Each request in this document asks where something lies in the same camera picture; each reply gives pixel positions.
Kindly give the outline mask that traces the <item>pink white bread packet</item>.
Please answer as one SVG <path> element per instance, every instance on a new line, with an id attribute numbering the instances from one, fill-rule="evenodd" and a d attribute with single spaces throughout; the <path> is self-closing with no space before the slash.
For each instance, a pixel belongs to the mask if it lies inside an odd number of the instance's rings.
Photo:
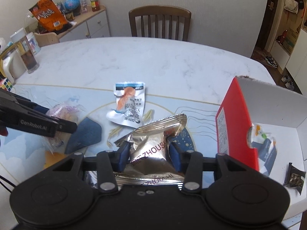
<path id="1" fill-rule="evenodd" d="M 46 112 L 46 115 L 48 116 L 75 123 L 78 122 L 79 114 L 79 108 L 75 105 L 69 105 L 68 103 L 58 104 Z M 58 150 L 62 151 L 66 147 L 70 136 L 70 133 L 56 132 L 54 138 L 45 138 L 46 146 L 52 153 L 57 152 Z"/>

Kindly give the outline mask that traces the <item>yellow duck toy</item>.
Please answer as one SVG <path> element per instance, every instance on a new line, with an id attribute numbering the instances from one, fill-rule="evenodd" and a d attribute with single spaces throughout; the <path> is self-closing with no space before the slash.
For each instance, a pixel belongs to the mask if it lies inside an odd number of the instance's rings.
<path id="1" fill-rule="evenodd" d="M 55 163 L 63 160 L 66 158 L 65 154 L 58 153 L 58 152 L 50 152 L 50 151 L 45 151 L 45 164 L 44 164 L 44 169 L 54 165 Z"/>

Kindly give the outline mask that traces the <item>gold foil snack bag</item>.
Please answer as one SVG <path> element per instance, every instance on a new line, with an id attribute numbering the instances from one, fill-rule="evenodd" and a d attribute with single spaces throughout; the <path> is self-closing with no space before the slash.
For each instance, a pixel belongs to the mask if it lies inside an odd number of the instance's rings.
<path id="1" fill-rule="evenodd" d="M 170 157 L 170 140 L 185 128 L 185 114 L 172 115 L 145 124 L 115 141 L 120 147 L 128 142 L 129 163 L 116 173 L 120 187 L 124 185 L 176 185 L 182 187 L 184 175 L 175 170 Z"/>

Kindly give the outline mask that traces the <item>black gold snack packet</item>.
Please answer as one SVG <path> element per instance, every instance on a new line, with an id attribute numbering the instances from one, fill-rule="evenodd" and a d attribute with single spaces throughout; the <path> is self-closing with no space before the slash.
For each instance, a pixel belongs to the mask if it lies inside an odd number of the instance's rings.
<path id="1" fill-rule="evenodd" d="M 286 172 L 283 186 L 294 188 L 299 193 L 299 195 L 301 195 L 304 186 L 305 176 L 305 171 L 294 167 L 292 163 L 288 163 L 288 169 Z"/>

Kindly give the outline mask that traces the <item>rubiks cube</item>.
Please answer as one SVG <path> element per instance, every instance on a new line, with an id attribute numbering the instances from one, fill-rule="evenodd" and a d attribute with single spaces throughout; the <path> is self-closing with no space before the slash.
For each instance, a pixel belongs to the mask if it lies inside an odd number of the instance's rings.
<path id="1" fill-rule="evenodd" d="M 0 88 L 10 92 L 12 90 L 12 84 L 8 78 L 4 78 L 0 81 Z"/>

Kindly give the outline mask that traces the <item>glass jar white lid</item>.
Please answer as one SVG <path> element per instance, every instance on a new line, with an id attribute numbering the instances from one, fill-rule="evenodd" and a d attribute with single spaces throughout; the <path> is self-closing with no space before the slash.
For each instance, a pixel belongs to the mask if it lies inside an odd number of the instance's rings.
<path id="1" fill-rule="evenodd" d="M 31 50 L 24 28 L 17 30 L 10 36 L 10 39 L 21 57 L 26 71 L 33 73 L 39 67 L 39 64 Z"/>

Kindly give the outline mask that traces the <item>orange snack bag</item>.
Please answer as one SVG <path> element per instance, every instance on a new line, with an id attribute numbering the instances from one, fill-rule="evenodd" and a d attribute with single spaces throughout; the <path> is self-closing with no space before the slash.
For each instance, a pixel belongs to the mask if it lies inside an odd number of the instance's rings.
<path id="1" fill-rule="evenodd" d="M 71 28 L 71 24 L 52 0 L 39 0 L 29 11 L 48 32 L 60 34 Z"/>

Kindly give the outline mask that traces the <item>red shoe box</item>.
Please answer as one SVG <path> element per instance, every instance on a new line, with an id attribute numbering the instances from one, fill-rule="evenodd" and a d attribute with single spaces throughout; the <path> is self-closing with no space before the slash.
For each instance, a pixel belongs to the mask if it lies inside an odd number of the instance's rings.
<path id="1" fill-rule="evenodd" d="M 284 184 L 306 171 L 306 97 L 249 77 L 233 78 L 216 114 L 218 151 Z"/>

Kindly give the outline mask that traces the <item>white sideboard cabinet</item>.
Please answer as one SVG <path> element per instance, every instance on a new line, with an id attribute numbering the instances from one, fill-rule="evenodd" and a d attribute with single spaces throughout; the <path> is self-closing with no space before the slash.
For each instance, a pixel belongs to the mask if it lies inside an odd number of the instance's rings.
<path id="1" fill-rule="evenodd" d="M 94 39 L 100 37 L 111 37 L 107 10 L 104 5 L 100 5 L 100 10 L 92 11 L 76 16 L 75 24 L 69 30 L 60 34 L 56 33 L 34 33 L 40 47 L 68 42 L 79 39 Z"/>

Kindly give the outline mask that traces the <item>blue globe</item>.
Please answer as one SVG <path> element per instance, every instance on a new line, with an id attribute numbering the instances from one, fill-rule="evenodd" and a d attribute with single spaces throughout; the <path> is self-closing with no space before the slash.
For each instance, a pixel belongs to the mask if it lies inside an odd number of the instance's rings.
<path id="1" fill-rule="evenodd" d="M 75 10 L 80 6 L 80 0 L 65 0 L 64 7 L 67 11 Z"/>

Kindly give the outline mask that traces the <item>white sneakers pair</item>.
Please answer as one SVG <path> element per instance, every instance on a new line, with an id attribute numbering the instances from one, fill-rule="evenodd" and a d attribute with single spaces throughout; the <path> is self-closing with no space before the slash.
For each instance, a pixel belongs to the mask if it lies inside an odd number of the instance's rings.
<path id="1" fill-rule="evenodd" d="M 291 80 L 291 77 L 289 75 L 284 75 L 282 78 L 281 78 L 281 81 L 285 84 L 285 87 L 289 90 L 294 90 L 294 84 Z"/>

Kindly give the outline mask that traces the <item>red sauce jar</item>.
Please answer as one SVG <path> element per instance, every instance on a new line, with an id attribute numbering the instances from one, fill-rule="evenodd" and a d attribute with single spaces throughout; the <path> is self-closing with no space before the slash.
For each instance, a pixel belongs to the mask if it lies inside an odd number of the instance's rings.
<path id="1" fill-rule="evenodd" d="M 91 8 L 93 12 L 100 10 L 99 0 L 90 0 L 90 2 L 91 2 Z"/>

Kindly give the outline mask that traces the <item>black sneakers pair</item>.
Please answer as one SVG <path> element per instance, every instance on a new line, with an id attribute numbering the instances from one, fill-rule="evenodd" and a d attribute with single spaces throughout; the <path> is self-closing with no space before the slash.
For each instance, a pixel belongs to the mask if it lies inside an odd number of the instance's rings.
<path id="1" fill-rule="evenodd" d="M 274 60 L 273 57 L 266 56 L 266 57 L 265 57 L 265 61 L 266 61 L 266 63 L 267 63 L 270 67 L 273 67 L 273 68 L 275 68 L 275 69 L 278 68 L 278 65 L 277 65 L 277 63 L 276 63 L 276 61 Z"/>

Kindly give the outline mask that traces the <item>wooden chair far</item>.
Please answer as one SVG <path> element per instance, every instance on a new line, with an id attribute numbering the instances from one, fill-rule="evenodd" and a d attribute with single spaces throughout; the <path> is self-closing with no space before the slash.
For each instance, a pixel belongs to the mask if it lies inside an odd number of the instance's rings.
<path id="1" fill-rule="evenodd" d="M 154 37 L 188 41 L 192 13 L 184 8 L 148 5 L 129 11 L 133 37 Z"/>

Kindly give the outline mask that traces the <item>white wall cupboards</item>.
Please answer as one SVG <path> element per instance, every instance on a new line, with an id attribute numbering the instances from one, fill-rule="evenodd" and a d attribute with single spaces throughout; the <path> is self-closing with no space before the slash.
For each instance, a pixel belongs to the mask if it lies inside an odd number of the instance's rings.
<path id="1" fill-rule="evenodd" d="M 306 81 L 306 0 L 296 13 L 285 8 L 285 0 L 279 0 L 276 14 L 277 26 L 270 43 L 269 53 L 277 63 L 280 73 L 288 71 L 299 87 Z"/>

